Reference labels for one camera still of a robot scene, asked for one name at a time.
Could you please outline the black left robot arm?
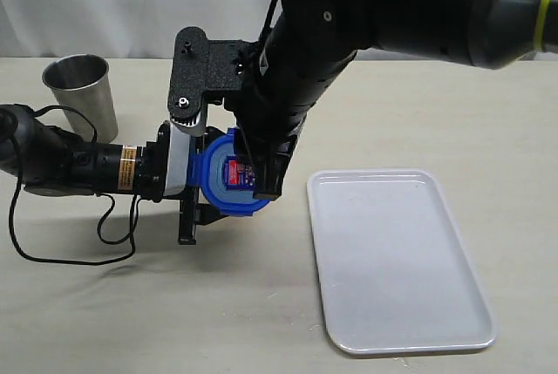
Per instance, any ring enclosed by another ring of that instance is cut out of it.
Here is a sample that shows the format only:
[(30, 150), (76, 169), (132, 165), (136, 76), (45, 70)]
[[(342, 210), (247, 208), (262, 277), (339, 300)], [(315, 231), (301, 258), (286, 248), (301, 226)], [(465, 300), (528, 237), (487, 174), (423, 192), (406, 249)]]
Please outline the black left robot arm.
[(97, 134), (83, 139), (39, 117), (51, 111), (27, 105), (1, 107), (1, 169), (20, 178), (24, 190), (45, 197), (133, 195), (138, 200), (180, 203), (179, 243), (193, 245), (195, 229), (225, 218), (199, 201), (194, 156), (202, 143), (163, 122), (144, 146), (107, 144)]

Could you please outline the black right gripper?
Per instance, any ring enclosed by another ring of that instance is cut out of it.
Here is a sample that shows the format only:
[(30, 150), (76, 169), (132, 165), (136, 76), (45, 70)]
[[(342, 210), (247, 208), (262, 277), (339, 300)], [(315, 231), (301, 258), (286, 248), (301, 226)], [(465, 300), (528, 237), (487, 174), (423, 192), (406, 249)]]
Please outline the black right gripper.
[(237, 146), (253, 160), (254, 198), (275, 201), (305, 120), (305, 47), (290, 27), (261, 41), (211, 39), (199, 27), (178, 32), (169, 84), (169, 117), (223, 105), (239, 128)]

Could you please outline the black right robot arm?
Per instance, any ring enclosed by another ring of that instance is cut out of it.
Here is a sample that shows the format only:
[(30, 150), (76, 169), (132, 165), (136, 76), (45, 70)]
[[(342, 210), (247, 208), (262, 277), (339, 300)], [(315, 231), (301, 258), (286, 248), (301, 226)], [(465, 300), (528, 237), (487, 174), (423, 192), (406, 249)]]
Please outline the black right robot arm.
[(308, 111), (360, 51), (398, 52), (500, 69), (557, 49), (557, 0), (270, 0), (254, 42), (175, 39), (170, 119), (204, 131), (208, 105), (236, 119), (235, 149), (255, 197), (275, 200)]

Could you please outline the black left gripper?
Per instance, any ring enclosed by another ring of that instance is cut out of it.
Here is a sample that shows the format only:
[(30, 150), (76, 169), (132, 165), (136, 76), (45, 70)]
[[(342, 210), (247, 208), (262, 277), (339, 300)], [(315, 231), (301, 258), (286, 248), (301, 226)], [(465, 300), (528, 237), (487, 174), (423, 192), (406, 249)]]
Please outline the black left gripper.
[[(139, 168), (139, 196), (143, 200), (155, 203), (163, 200), (178, 201), (180, 203), (178, 243), (181, 246), (194, 245), (196, 229), (199, 226), (212, 224), (223, 219), (225, 215), (221, 215), (214, 206), (200, 202), (201, 190), (197, 187), (190, 187), (188, 184), (180, 194), (170, 197), (163, 196), (167, 174), (170, 124), (169, 121), (163, 122), (157, 131), (156, 140), (148, 142), (142, 150)], [(202, 136), (191, 137), (190, 154), (199, 151)]]

